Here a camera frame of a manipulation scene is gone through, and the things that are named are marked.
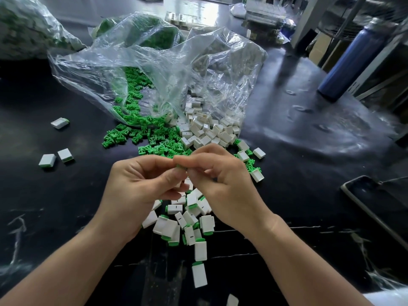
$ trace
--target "table surface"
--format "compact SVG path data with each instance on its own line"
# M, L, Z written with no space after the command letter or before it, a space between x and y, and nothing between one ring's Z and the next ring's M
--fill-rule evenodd
M123 14L115 10L109 14L108 7L104 5L100 16ZM163 9L161 4L147 7ZM187 8L201 10L216 17L217 25L244 33L241 21L224 5L164 0L164 8L180 13ZM79 37L87 34L87 26L67 27ZM339 190L363 174L394 177L388 168L406 153L387 137L383 123L350 95L336 103L319 97L315 91L325 74L310 60L293 55L288 47L263 47L268 59L249 98L241 135L252 149L266 152L256 163L265 176L257 185L263 200L361 292L380 289L366 272L373 266L406 283L402 247ZM68 118L70 125L52 128L49 123L59 117ZM88 223L111 165L137 155L130 142L102 147L105 132L114 126L111 116L50 75L0 80L1 295ZM75 162L57 162L49 172L38 167L43 154L64 148L69 148ZM26 231L9 234L21 227L20 220L10 224L18 216ZM168 248L147 229L115 258L88 305L101 301L103 305L225 305L230 293L240 305L260 304L267 298L286 305L253 246L218 220L215 228L208 238L207 286L194 289L192 248ZM358 243L352 232L367 241Z

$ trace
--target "person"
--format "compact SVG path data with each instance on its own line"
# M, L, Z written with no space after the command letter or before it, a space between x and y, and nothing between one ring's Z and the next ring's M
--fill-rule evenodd
M84 305L115 256L139 232L153 202L179 199L178 191L188 185L175 186L187 175L218 219L256 247L290 306L371 305L269 210L242 161L209 144L190 156L116 162L89 224L11 289L0 306Z

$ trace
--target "black phone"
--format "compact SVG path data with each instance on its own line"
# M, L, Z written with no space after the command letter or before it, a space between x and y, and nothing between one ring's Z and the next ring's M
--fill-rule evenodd
M365 175L346 182L341 189L408 250L408 204L384 190L380 181Z

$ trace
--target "blue water bottle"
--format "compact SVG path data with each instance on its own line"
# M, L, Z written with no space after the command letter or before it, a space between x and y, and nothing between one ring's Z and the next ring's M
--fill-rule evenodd
M317 91L325 98L338 100L383 50L395 27L396 24L393 22L373 18L357 34Z

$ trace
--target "person's right hand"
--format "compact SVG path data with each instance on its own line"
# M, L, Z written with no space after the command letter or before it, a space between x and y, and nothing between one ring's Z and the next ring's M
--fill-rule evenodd
M190 156L174 156L173 161L187 168L193 185L203 193L217 217L245 237L266 222L274 225L274 214L260 197L245 164L221 146L209 144Z

